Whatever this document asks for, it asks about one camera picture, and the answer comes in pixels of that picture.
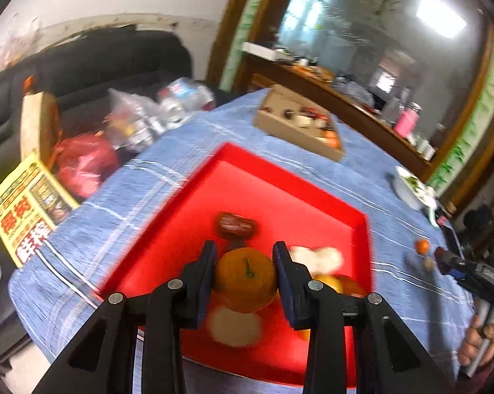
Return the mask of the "bare right hand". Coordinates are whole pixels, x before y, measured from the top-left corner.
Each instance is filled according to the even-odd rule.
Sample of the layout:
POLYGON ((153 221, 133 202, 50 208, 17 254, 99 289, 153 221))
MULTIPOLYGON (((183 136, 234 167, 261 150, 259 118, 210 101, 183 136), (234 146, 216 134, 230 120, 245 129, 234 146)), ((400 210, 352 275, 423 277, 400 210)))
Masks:
POLYGON ((490 363, 494 358, 494 324, 487 325, 483 329, 483 334, 480 334, 480 329, 482 328, 481 318, 475 314, 470 323, 469 327, 465 333, 465 337, 462 341, 461 346, 457 350, 458 361, 461 366, 468 366, 477 357, 478 351, 482 345, 482 341, 489 339, 490 343, 485 353, 483 354, 482 360, 479 362, 478 366, 484 366, 490 363))

